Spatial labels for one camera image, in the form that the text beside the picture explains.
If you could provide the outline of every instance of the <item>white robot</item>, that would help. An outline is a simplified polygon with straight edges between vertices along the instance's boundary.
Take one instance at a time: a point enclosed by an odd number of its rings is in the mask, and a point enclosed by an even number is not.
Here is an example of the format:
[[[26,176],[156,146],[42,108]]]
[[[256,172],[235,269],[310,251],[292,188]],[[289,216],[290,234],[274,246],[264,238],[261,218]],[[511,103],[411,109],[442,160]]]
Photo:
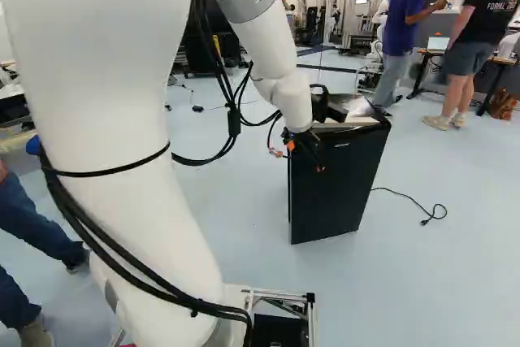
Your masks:
[[[381,64],[383,63],[383,36],[384,36],[384,26],[387,24],[388,18],[388,7],[390,3],[388,0],[382,0],[379,4],[377,11],[372,17],[373,24],[379,24],[376,34],[377,40],[372,41],[370,44],[371,51],[366,55],[368,59],[374,59],[375,63]]]
[[[165,85],[190,0],[2,1],[26,98],[55,169],[105,170],[164,149]],[[309,81],[297,71],[282,2],[217,1],[254,61],[252,79],[260,94],[281,110],[291,132],[309,129]],[[257,292],[223,284],[168,154],[114,175],[60,180],[99,227],[170,284],[251,311]],[[139,347],[242,345],[242,323],[230,321],[230,327],[157,299],[94,255],[91,268],[105,293],[117,298],[115,312]],[[309,339],[314,345],[314,331]]]

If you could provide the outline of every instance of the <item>shoe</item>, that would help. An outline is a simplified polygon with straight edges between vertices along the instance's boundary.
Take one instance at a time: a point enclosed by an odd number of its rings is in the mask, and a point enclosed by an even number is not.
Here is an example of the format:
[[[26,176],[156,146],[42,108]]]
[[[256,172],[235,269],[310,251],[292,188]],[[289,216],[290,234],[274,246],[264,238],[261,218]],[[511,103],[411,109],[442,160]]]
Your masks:
[[[392,114],[390,114],[387,109],[385,109],[382,106],[374,106],[374,109],[380,113],[381,115],[384,115],[385,117],[392,117]]]
[[[461,117],[461,116],[458,116],[458,115],[455,115],[451,121],[449,121],[451,123],[451,125],[455,128],[455,129],[460,129],[460,128],[463,128],[464,125],[466,124],[466,121],[464,120],[464,117]]]
[[[43,326],[43,318],[37,319],[18,331],[22,347],[55,347],[52,334]]]
[[[437,115],[437,116],[429,116],[422,118],[422,121],[430,125],[431,127],[439,130],[448,130],[449,129],[449,122],[446,120],[446,118]]]
[[[84,261],[80,264],[75,265],[74,267],[67,267],[67,272],[70,275],[77,274],[81,271],[88,271],[90,267],[90,251],[83,249],[84,251]]]

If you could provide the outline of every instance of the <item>gray pants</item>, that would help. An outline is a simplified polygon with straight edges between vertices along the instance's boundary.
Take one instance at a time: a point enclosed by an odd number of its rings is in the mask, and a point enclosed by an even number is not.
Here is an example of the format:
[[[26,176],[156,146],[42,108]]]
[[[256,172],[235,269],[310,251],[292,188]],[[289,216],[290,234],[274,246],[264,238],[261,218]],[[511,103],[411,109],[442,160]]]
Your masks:
[[[411,52],[402,56],[383,55],[384,71],[379,79],[375,96],[372,100],[374,106],[390,107],[394,103],[395,98],[393,94],[396,90],[397,82],[403,77],[410,65],[410,55]]]

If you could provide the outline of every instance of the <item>jeans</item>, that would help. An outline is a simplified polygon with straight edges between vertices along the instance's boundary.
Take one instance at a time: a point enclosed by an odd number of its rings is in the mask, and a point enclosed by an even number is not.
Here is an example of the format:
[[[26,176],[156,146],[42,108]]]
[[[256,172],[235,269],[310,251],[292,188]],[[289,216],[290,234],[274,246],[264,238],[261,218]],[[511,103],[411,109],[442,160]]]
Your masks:
[[[36,212],[18,176],[10,172],[0,183],[0,229],[25,241],[50,257],[74,268],[85,261],[80,241],[72,241],[54,221]],[[0,321],[21,329],[40,314],[41,307],[29,302],[18,284],[0,266]]]
[[[395,98],[393,96],[397,82],[403,77],[410,65],[411,52],[402,56],[383,55],[383,75],[379,78],[372,104],[379,107],[390,107]]]

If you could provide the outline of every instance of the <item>light blue floor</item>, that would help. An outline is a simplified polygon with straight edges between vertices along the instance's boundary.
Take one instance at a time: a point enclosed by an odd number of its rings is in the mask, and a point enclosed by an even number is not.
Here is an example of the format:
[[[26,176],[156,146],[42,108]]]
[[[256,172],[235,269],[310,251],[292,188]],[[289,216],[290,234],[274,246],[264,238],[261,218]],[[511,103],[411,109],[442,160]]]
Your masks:
[[[324,59],[332,67],[352,61],[334,50],[323,52]],[[318,71],[303,71],[332,92],[353,89],[354,75],[321,72],[318,79]],[[193,102],[206,110],[192,112],[188,91],[168,89],[172,149],[208,157],[227,136],[226,111],[209,110],[222,105],[214,80],[186,84],[195,90]],[[250,85],[245,102],[253,102],[243,108],[248,119],[273,110],[257,99]],[[178,166],[224,280],[315,291],[320,347],[518,347],[520,114],[512,123],[471,115],[467,129],[439,132],[420,121],[439,112],[434,99],[442,97],[428,95],[392,109],[393,128],[375,181],[427,207],[445,204],[448,218],[425,228],[419,225],[424,215],[411,202],[374,193],[359,232],[291,246],[286,162],[267,153],[267,128],[245,128],[233,151],[209,166]],[[35,162],[23,155],[8,162],[22,173],[38,210],[64,225]],[[359,163],[362,156],[353,162]],[[58,346],[108,344],[115,321],[89,276],[69,276],[59,263],[3,232],[0,263],[34,301],[43,302]],[[2,347],[18,343],[15,333],[0,330]]]

